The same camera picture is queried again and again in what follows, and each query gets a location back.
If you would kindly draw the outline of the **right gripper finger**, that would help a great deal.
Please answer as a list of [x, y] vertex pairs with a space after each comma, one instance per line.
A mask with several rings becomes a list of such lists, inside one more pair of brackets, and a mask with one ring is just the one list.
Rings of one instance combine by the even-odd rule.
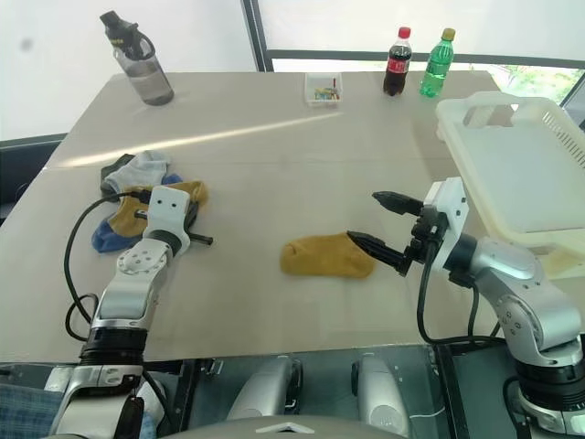
[[393, 267], [400, 275], [405, 276], [411, 264], [419, 260], [419, 252], [407, 246], [403, 252], [398, 252], [386, 245], [383, 240], [370, 234], [348, 231], [348, 238], [363, 252], [379, 262]]
[[423, 209], [423, 202], [393, 191], [377, 191], [372, 197], [386, 210], [399, 215], [410, 214], [419, 216]]

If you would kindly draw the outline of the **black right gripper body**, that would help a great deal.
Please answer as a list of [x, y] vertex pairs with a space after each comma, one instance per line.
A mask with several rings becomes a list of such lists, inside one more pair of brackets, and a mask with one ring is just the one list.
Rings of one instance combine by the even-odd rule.
[[447, 215], [434, 207], [423, 205], [407, 205], [404, 210], [414, 215], [416, 221], [411, 230], [410, 243], [404, 250], [402, 263], [424, 264], [428, 255], [433, 262], [449, 226]]

